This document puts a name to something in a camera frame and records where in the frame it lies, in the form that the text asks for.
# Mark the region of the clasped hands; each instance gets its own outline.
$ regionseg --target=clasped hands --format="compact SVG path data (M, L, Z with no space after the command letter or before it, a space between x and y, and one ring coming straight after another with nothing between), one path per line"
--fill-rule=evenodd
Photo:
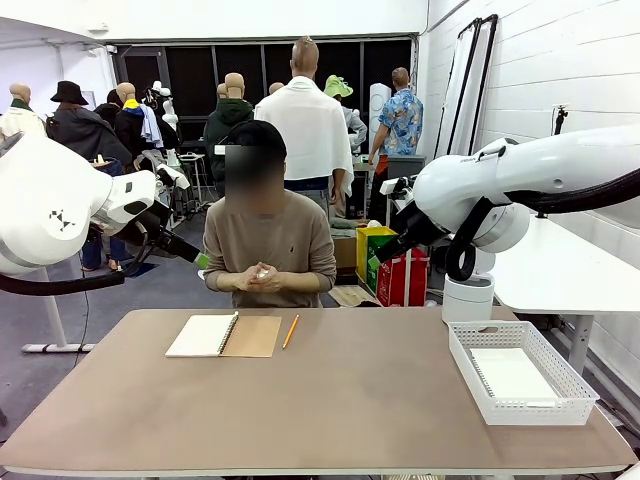
M279 292L284 287L284 274L271 265L259 262L238 275L235 287L243 292Z

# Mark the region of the mannequin head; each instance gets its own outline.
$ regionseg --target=mannequin head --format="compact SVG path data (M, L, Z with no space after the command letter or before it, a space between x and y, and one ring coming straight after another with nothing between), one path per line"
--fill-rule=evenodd
M135 100L136 99L136 87L131 83L121 83L116 87L116 92L118 92L118 97L125 103L127 100Z
M396 68L391 74L396 91L409 87L409 72L404 67Z
M269 87L269 95L273 95L282 87L284 87L284 83L281 83L281 82L272 83L271 86Z
M224 77L224 84L227 87L229 98L244 97L244 78L239 73L227 73Z
M224 83L218 85L218 98L227 98L227 86Z
M320 52L318 46L311 37L302 37L293 45L291 54L291 74L294 77L302 76L313 80L318 70L318 58Z
M11 96L14 99L22 100L24 103L29 105L29 102L31 101L31 89L24 83L14 83L9 87L9 92L11 92Z

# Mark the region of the jeans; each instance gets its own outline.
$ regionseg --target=jeans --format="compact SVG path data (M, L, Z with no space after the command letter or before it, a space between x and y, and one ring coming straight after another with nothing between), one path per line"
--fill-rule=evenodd
M102 239L100 237L101 235L96 235L82 246L82 266L88 270L95 270L102 263ZM111 249L110 258L118 262L127 259L127 250L122 240L109 237L109 247Z

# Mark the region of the red bag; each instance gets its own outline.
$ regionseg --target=red bag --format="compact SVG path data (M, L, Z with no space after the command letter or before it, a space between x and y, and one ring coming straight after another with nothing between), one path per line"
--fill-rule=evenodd
M427 266L429 265L429 257L417 248L411 250L408 305L404 305L406 264L407 256L403 254L399 257L392 258L378 267L376 296L383 306L424 306L427 295Z

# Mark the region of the yellow pencil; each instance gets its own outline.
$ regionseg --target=yellow pencil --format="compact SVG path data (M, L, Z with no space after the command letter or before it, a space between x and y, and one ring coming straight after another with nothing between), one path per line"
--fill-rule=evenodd
M293 335L293 331L296 329L296 325L298 324L299 318L300 318L300 315L296 315L296 318L294 318L293 323L291 324L291 328L289 329L289 333L287 333L287 338L282 344L283 350L287 348L287 345L289 345L289 340L291 339L291 335Z

